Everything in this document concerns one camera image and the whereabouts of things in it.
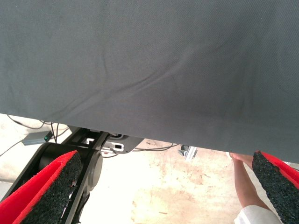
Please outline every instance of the red padding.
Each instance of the red padding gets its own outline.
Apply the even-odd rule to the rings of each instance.
[[[0,203],[0,223],[18,224],[58,178],[77,151],[63,154]]]
[[[261,154],[274,166],[279,167],[279,171],[287,178],[290,182],[292,182],[297,189],[299,189],[299,172],[289,165],[286,165],[283,161],[281,161],[279,158],[276,158],[273,155],[261,152]]]

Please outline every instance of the gray fabric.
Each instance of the gray fabric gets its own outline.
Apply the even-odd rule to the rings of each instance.
[[[298,1],[0,3],[0,112],[299,162]]]

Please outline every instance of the cable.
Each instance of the cable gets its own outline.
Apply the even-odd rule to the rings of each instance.
[[[112,156],[102,156],[103,158],[112,158],[112,157],[116,157],[118,156],[118,154],[112,155]]]
[[[42,122],[42,123],[44,123],[45,125],[50,125],[51,124],[51,122],[45,122],[43,120],[39,120],[39,121]]]
[[[40,127],[30,127],[30,126],[27,126],[27,125],[25,125],[25,124],[23,124],[23,123],[21,123],[21,122],[19,122],[19,121],[17,121],[17,120],[12,119],[8,114],[7,114],[7,116],[8,116],[14,123],[19,124],[19,125],[21,125],[21,126],[24,126],[24,127],[26,127],[26,128],[30,128],[30,129],[35,129],[35,130],[37,130],[37,129],[41,129],[41,128],[43,127],[43,125],[45,124],[44,121],[41,121],[41,122],[42,122],[42,125],[41,125]]]
[[[22,140],[18,141],[17,143],[14,143],[9,149],[11,149],[12,147],[16,146],[17,144],[19,144],[20,142],[22,142]]]
[[[62,133],[60,133],[59,135],[56,135],[56,138],[63,135],[69,128],[66,128]]]
[[[57,141],[57,138],[58,138],[58,126],[59,126],[59,123],[57,124],[57,127],[56,127],[56,141]]]
[[[51,129],[52,129],[54,141],[55,141],[55,143],[57,143],[57,139],[55,138],[55,133],[54,133],[54,128],[53,128],[53,122],[51,122]]]
[[[133,152],[141,152],[141,151],[150,151],[150,152],[162,152],[162,151],[166,151],[172,147],[178,146],[179,144],[174,145],[173,143],[170,146],[167,147],[161,147],[161,148],[135,148],[135,150],[133,150]]]

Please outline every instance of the small electronic device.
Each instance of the small electronic device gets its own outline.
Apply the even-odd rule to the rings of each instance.
[[[23,140],[22,143],[25,146],[42,144],[48,142],[53,136],[51,131],[29,133]]]

